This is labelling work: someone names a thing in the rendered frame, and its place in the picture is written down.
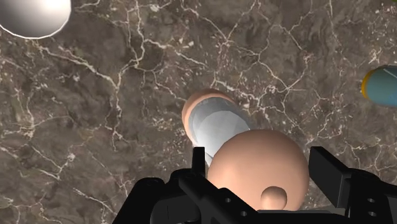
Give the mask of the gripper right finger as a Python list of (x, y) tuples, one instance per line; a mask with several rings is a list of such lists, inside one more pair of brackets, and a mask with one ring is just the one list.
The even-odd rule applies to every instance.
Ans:
[(397, 224), (397, 186), (349, 168), (321, 146), (310, 148), (309, 176), (326, 198), (345, 209), (349, 224)]

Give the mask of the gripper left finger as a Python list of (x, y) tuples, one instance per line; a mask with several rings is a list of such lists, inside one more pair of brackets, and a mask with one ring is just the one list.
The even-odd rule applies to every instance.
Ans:
[(136, 182), (112, 224), (256, 224), (258, 213), (226, 188), (205, 178), (204, 148), (193, 149), (192, 166), (168, 182)]

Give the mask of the blue and yellow cylinder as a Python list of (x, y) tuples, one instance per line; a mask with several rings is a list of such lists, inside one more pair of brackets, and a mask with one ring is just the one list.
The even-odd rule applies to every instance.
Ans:
[(376, 104), (397, 108), (397, 66), (383, 65), (369, 71), (363, 78), (361, 93)]

